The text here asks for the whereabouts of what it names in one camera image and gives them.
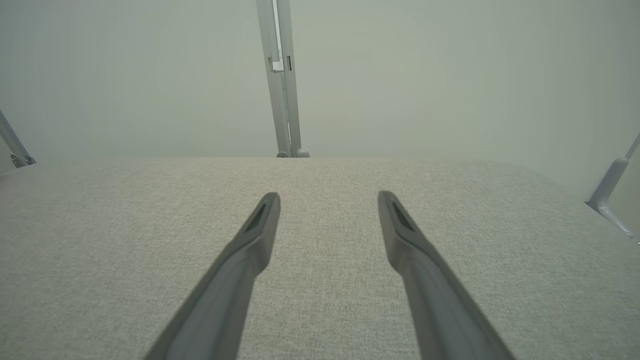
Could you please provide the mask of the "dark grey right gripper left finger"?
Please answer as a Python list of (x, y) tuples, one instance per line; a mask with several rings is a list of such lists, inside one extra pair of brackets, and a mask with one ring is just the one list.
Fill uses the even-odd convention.
[(268, 266), (281, 214), (266, 193), (180, 306), (147, 360), (235, 360), (256, 277)]

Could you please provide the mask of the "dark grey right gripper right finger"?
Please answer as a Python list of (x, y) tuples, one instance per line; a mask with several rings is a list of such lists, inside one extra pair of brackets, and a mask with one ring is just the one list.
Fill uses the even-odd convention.
[(387, 259), (401, 276), (423, 360), (512, 360), (514, 355), (391, 191), (378, 193)]

